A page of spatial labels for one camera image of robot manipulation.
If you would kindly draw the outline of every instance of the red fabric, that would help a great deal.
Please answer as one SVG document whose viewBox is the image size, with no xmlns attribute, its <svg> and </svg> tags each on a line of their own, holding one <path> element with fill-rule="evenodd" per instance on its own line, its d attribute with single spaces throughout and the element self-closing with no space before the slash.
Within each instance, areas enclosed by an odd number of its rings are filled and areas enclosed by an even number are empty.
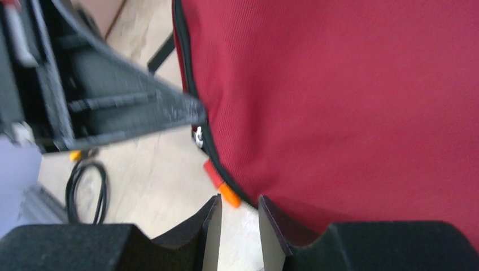
<svg viewBox="0 0 479 271">
<path fill-rule="evenodd" d="M 443 220 L 479 248 L 479 1 L 182 0 L 220 160 L 317 231 Z"/>
</svg>

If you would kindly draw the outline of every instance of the zipper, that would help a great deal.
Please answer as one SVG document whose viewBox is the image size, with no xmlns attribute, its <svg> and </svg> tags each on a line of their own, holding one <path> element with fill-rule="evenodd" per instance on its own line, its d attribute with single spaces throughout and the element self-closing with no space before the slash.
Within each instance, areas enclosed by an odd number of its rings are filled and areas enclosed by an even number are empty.
<svg viewBox="0 0 479 271">
<path fill-rule="evenodd" d="M 193 78 L 193 67 L 191 63 L 191 50 L 190 50 L 190 35 L 188 32 L 188 26 L 186 25 L 185 15 L 183 13 L 183 7 L 181 6 L 181 0 L 173 0 L 173 23 L 175 24 L 174 31 L 178 38 L 179 45 L 177 48 L 183 58 L 183 71 L 185 72 L 185 83 L 188 93 L 197 99 L 199 99 L 198 90 Z M 220 175 L 223 181 L 239 196 L 244 202 L 257 208 L 253 205 L 247 195 L 238 187 L 233 181 L 233 178 L 226 169 L 221 166 L 218 152 L 216 151 L 213 137 L 210 127 L 207 123 L 200 125 L 193 131 L 193 138 L 199 148 L 201 148 L 211 160 L 211 163 L 215 167 L 216 172 Z"/>
</svg>

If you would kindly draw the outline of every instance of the black zipper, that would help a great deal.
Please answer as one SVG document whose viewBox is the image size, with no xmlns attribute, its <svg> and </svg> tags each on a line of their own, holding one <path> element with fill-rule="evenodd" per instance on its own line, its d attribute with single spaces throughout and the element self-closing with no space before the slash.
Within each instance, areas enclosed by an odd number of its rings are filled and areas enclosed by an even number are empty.
<svg viewBox="0 0 479 271">
<path fill-rule="evenodd" d="M 195 98 L 199 98 L 198 90 L 193 78 L 193 67 L 191 64 L 191 47 L 190 47 L 190 35 L 188 32 L 188 26 L 186 25 L 185 16 L 183 13 L 183 7 L 181 6 L 181 0 L 173 0 L 173 18 L 175 24 L 175 31 L 179 41 L 178 48 L 183 57 L 183 70 L 185 72 L 186 79 L 186 88 L 188 93 Z M 207 123 L 200 126 L 203 133 L 203 149 L 205 153 L 210 157 L 211 163 L 216 169 L 216 172 L 221 176 L 223 181 L 238 195 L 244 202 L 257 208 L 251 204 L 251 201 L 246 196 L 246 194 L 238 187 L 238 185 L 233 181 L 231 175 L 226 171 L 226 169 L 221 166 L 220 158 L 218 152 L 216 151 L 213 137 L 211 134 L 210 127 Z"/>
</svg>

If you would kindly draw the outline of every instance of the zipper pull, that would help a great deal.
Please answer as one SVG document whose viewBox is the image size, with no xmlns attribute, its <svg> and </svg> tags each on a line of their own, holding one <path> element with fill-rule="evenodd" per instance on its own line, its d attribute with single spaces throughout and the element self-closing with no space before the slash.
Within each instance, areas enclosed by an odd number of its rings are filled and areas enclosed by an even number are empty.
<svg viewBox="0 0 479 271">
<path fill-rule="evenodd" d="M 196 128 L 196 131 L 194 132 L 194 138 L 196 146 L 198 146 L 198 148 L 203 148 L 203 132 L 201 131 L 201 126 Z"/>
</svg>

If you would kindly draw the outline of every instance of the blue-gray surface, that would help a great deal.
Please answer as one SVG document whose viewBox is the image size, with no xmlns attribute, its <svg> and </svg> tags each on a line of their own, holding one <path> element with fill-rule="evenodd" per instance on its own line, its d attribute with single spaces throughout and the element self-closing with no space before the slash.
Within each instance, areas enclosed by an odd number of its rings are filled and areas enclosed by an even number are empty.
<svg viewBox="0 0 479 271">
<path fill-rule="evenodd" d="M 0 137 L 0 237 L 17 225 L 23 191 L 35 185 L 42 156 L 36 147 L 15 147 Z"/>
</svg>

